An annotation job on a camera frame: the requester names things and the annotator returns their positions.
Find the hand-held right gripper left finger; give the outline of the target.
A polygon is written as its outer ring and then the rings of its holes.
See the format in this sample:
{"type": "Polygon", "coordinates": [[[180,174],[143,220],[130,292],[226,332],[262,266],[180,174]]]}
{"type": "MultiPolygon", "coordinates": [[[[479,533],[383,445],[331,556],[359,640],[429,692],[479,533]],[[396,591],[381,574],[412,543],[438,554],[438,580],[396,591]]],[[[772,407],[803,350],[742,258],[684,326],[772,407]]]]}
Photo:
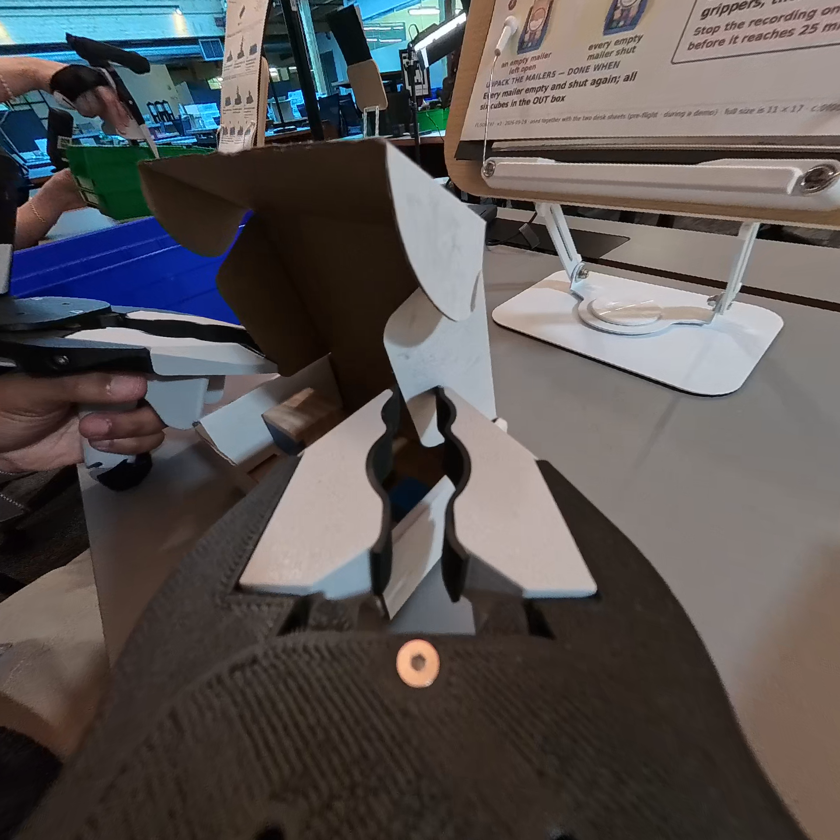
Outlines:
{"type": "Polygon", "coordinates": [[[382,595],[392,571],[392,510],[384,488],[402,397],[386,390],[297,459],[241,574],[246,592],[382,595]]]}

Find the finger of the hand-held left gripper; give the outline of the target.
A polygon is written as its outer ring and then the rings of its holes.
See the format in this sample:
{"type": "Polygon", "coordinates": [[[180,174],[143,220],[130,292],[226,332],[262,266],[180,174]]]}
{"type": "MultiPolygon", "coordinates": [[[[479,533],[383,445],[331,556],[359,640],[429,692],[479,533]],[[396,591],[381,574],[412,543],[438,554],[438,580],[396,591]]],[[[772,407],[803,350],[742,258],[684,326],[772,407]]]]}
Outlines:
{"type": "Polygon", "coordinates": [[[261,352],[245,345],[249,335],[233,327],[233,336],[221,342],[203,338],[157,335],[131,327],[89,329],[73,333],[69,340],[146,349],[153,373],[162,376],[275,374],[277,366],[261,352]]]}
{"type": "Polygon", "coordinates": [[[121,312],[120,328],[138,337],[130,337],[121,343],[136,347],[147,343],[147,338],[197,340],[205,343],[236,344],[258,356],[264,357],[257,342],[240,325],[213,319],[188,316],[176,312],[121,312]]]}

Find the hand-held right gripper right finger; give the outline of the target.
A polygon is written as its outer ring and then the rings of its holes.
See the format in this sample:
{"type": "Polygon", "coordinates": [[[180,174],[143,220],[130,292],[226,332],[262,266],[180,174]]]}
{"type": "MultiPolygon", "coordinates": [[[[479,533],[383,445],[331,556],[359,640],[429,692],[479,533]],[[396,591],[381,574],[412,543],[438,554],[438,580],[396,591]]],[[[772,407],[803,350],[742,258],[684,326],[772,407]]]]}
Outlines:
{"type": "Polygon", "coordinates": [[[534,455],[454,390],[438,387],[435,399],[454,486],[440,561],[450,600],[594,595],[595,580],[534,455]]]}

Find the blue cube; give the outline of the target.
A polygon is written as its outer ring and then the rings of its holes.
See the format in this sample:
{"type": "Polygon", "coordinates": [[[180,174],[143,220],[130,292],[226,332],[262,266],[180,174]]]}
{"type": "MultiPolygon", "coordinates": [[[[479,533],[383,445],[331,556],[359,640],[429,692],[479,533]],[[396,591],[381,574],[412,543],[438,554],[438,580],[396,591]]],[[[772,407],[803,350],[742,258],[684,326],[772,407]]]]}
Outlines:
{"type": "Polygon", "coordinates": [[[405,476],[397,479],[387,491],[393,523],[401,522],[432,488],[428,483],[414,477],[405,476]]]}

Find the wooden cube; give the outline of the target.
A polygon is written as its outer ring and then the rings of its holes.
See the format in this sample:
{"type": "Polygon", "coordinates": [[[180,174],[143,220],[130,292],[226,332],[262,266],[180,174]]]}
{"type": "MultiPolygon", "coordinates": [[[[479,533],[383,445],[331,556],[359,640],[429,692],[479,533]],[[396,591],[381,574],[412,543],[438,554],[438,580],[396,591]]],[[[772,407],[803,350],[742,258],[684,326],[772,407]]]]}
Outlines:
{"type": "Polygon", "coordinates": [[[263,412],[262,418],[274,445],[294,456],[339,426],[345,412],[339,403],[309,387],[263,412]]]}

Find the white cardboard mailer box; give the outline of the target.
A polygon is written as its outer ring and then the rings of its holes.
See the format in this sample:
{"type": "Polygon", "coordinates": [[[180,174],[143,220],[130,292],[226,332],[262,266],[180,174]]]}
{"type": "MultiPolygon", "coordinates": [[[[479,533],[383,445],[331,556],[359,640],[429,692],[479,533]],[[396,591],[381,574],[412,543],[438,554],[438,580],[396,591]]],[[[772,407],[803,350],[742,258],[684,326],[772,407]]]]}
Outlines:
{"type": "Polygon", "coordinates": [[[435,391],[497,418],[483,278],[487,224],[383,140],[140,164],[167,234],[227,254],[216,285],[283,377],[328,361],[347,419],[386,390],[394,437],[444,442],[435,391]]]}

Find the grey desk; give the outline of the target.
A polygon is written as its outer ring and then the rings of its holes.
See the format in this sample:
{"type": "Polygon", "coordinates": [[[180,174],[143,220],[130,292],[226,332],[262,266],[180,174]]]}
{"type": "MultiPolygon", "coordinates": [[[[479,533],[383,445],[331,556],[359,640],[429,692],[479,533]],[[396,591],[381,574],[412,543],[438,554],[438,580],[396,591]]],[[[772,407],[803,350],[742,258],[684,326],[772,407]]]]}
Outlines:
{"type": "MultiPolygon", "coordinates": [[[[717,291],[732,236],[607,225],[604,272],[717,291]]],[[[677,393],[490,325],[497,409],[635,542],[688,612],[767,774],[838,838],[838,248],[759,241],[740,301],[784,325],[732,395],[677,393]]],[[[194,433],[112,494],[81,476],[113,661],[154,592],[238,499],[194,433]]]]}

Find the person's left hand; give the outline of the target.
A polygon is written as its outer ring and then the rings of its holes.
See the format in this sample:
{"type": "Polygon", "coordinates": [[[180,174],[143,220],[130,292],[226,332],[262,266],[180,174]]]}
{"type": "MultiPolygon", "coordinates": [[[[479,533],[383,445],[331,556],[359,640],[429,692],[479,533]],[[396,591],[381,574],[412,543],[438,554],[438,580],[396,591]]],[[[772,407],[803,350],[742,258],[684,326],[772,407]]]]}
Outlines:
{"type": "Polygon", "coordinates": [[[145,402],[141,374],[1,377],[1,470],[17,474],[83,461],[89,445],[120,456],[149,453],[165,424],[145,402]]]}

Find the blue plastic bin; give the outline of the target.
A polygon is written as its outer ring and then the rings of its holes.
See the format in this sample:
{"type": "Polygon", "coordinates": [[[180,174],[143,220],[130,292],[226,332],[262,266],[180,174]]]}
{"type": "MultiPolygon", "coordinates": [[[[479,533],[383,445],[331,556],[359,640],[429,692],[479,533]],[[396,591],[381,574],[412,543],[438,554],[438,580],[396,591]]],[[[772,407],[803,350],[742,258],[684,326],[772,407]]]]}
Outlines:
{"type": "Polygon", "coordinates": [[[165,310],[238,324],[216,287],[224,256],[178,245],[152,217],[18,251],[10,291],[165,310]]]}

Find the green plastic bin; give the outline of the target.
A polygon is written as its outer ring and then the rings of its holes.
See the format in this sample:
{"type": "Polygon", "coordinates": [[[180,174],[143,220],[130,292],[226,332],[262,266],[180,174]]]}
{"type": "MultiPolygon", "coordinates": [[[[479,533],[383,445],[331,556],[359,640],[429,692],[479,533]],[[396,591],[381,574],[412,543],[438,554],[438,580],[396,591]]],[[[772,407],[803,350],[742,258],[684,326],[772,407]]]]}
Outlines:
{"type": "Polygon", "coordinates": [[[68,168],[86,205],[117,222],[152,215],[140,182],[139,163],[153,161],[146,144],[85,146],[66,149],[68,168]]]}

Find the person's beige pants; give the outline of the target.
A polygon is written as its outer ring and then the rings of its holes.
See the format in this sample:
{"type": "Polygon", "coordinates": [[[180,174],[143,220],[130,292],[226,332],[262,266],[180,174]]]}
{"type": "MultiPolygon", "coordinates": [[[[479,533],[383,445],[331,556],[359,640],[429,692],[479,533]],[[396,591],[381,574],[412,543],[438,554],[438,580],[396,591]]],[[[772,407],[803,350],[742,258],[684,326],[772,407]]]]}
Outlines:
{"type": "Polygon", "coordinates": [[[2,601],[1,643],[2,727],[67,760],[109,679],[89,551],[2,601]]]}

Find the black white marker tag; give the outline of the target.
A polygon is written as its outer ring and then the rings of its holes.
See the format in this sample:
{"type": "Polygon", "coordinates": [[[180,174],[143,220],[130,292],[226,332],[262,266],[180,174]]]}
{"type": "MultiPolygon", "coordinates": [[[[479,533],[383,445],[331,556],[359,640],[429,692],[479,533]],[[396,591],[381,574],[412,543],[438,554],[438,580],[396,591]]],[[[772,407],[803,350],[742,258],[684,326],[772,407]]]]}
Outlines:
{"type": "Polygon", "coordinates": [[[399,50],[404,88],[414,98],[430,95],[430,81],[427,64],[422,50],[407,47],[399,50]]]}

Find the person's black sweater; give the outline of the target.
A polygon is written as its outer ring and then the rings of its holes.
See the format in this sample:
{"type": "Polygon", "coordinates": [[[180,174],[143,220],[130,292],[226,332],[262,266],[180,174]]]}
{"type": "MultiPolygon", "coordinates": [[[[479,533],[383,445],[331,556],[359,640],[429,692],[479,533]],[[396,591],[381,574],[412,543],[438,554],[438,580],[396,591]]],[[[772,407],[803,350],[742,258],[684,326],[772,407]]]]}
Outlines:
{"type": "Polygon", "coordinates": [[[36,740],[1,727],[1,838],[13,838],[54,783],[61,760],[36,740]]]}

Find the printed instruction sheet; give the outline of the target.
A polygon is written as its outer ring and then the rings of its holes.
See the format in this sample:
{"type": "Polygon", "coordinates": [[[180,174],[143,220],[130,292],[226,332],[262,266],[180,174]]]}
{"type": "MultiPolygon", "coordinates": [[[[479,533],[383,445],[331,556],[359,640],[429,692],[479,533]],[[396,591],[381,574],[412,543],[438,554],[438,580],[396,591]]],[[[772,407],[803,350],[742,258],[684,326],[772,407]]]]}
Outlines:
{"type": "Polygon", "coordinates": [[[497,2],[463,140],[838,135],[838,1],[497,2]]]}

